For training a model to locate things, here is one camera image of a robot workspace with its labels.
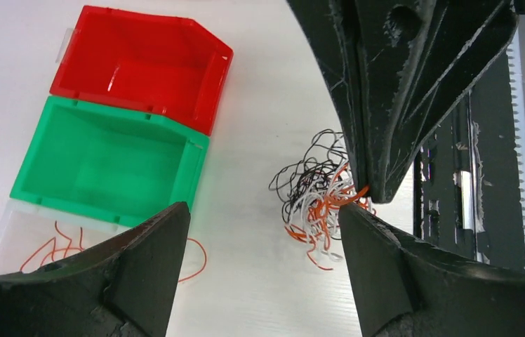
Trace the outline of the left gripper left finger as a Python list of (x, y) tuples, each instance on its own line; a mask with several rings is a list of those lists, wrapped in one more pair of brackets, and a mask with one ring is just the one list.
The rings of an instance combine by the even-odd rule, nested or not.
[(0, 336), (165, 336), (189, 226), (176, 202), (69, 258), (0, 275)]

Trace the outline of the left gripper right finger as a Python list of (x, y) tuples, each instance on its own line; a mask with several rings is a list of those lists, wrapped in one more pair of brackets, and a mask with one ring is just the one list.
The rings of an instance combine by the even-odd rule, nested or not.
[(525, 336), (525, 272), (445, 251), (356, 204), (338, 220), (364, 336)]

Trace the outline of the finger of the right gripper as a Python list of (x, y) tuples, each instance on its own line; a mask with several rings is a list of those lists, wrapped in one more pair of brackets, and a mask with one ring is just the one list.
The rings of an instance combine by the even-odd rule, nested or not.
[(288, 0), (338, 115), (356, 186), (368, 185), (356, 1)]
[(357, 126), (372, 200), (393, 200), (420, 146), (510, 43), (511, 1), (358, 1)]

